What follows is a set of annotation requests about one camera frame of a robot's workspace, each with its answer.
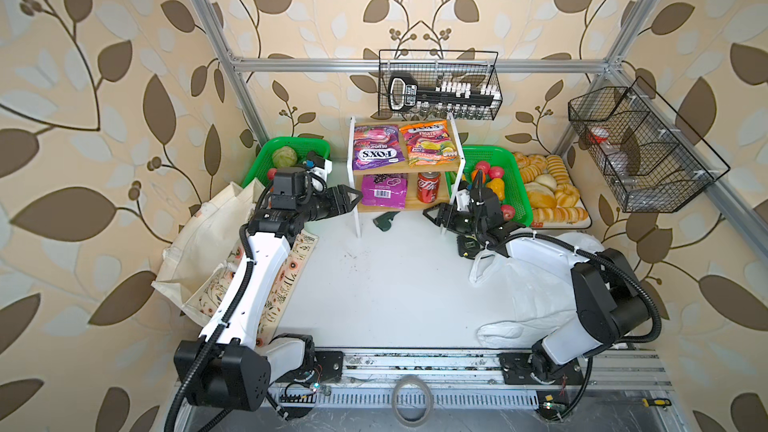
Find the purple grape candy bag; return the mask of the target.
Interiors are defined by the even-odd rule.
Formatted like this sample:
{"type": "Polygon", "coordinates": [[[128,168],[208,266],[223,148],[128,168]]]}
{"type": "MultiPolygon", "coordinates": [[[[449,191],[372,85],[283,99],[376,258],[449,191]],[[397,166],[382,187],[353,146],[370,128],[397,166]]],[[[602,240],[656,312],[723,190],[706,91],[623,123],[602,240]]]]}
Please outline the purple grape candy bag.
{"type": "Polygon", "coordinates": [[[368,207],[404,210],[408,191],[405,174],[365,175],[361,183],[361,203],[368,207]]]}

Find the orange fruit candy bag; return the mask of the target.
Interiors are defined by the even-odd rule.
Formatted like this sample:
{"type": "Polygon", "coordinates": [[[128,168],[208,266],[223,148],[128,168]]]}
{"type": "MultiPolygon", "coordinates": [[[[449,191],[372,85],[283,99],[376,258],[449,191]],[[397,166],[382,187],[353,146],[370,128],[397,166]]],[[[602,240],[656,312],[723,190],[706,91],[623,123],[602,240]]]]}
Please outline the orange fruit candy bag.
{"type": "Polygon", "coordinates": [[[439,165],[455,161],[458,150],[446,120],[405,125],[400,128],[410,166],[439,165]]]}

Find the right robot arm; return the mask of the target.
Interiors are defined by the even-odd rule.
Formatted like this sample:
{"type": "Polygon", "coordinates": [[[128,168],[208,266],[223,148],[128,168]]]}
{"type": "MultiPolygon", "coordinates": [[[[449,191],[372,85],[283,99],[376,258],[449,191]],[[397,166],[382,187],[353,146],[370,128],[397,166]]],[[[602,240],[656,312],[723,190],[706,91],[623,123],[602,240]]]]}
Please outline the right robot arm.
{"type": "Polygon", "coordinates": [[[660,336],[659,308],[618,250],[592,252],[507,220],[496,195],[479,185],[462,189],[456,203],[438,203],[423,215],[457,235],[465,258],[480,262],[489,257],[493,266],[515,259],[571,286],[574,317],[537,340],[523,367],[535,381],[551,384],[567,366],[584,359],[583,380],[588,382],[595,356],[616,344],[650,343],[660,336]]]}

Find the cream canvas tote bag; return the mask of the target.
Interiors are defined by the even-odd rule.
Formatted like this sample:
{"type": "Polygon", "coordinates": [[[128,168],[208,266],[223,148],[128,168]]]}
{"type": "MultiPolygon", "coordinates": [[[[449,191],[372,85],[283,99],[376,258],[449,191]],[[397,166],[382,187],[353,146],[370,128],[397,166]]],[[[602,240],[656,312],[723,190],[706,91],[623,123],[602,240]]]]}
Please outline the cream canvas tote bag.
{"type": "MultiPolygon", "coordinates": [[[[234,278],[243,256],[238,231],[263,190],[256,180],[244,188],[229,184],[202,204],[163,251],[160,272],[152,286],[200,327],[216,312],[234,278]]],[[[318,237],[307,231],[296,238],[267,297],[258,326],[258,347],[276,337],[293,289],[317,242],[318,237]]]]}

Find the red cola can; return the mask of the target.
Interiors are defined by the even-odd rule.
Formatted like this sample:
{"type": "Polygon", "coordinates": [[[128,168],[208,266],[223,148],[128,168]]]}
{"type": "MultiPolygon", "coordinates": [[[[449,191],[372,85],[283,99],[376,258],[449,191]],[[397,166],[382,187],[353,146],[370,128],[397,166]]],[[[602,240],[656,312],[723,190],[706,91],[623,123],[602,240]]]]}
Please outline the red cola can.
{"type": "Polygon", "coordinates": [[[437,200],[440,185],[439,172],[420,172],[417,176],[417,198],[425,204],[437,200]]]}

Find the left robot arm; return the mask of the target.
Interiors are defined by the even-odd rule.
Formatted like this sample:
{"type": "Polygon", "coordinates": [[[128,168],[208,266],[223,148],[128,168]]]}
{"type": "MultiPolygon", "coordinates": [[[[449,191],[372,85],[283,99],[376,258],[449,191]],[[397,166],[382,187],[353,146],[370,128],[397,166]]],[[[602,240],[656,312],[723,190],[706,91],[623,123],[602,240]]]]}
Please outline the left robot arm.
{"type": "Polygon", "coordinates": [[[262,352],[258,326],[272,284],[308,222],[355,211],[359,190],[330,186],[329,160],[281,168],[256,200],[239,228],[243,255],[222,302],[195,341],[183,341],[174,354],[181,381],[164,428],[173,431],[185,404],[218,409],[205,425],[211,430],[234,410],[255,411],[272,402],[270,386],[289,372],[315,368],[309,335],[285,334],[262,352]]]}

